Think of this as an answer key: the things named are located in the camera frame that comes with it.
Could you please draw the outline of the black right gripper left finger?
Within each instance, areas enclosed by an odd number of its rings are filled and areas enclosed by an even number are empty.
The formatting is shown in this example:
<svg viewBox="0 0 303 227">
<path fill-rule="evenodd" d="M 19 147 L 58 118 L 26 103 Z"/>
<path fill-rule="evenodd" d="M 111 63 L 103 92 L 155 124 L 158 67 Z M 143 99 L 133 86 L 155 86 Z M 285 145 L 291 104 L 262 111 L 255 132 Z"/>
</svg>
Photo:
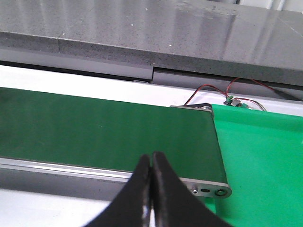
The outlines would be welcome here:
<svg viewBox="0 0 303 227">
<path fill-rule="evenodd" d="M 148 227 L 151 216 L 150 158 L 142 155 L 122 190 L 87 227 Z"/>
</svg>

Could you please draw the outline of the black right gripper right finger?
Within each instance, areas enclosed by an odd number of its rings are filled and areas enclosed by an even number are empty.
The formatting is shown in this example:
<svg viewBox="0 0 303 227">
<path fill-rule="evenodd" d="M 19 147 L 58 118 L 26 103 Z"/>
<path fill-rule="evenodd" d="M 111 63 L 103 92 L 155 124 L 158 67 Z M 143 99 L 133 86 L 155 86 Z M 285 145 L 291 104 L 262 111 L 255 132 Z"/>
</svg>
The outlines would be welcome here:
<svg viewBox="0 0 303 227">
<path fill-rule="evenodd" d="M 162 152 L 152 155 L 152 199 L 157 227 L 229 227 L 182 183 Z"/>
</svg>

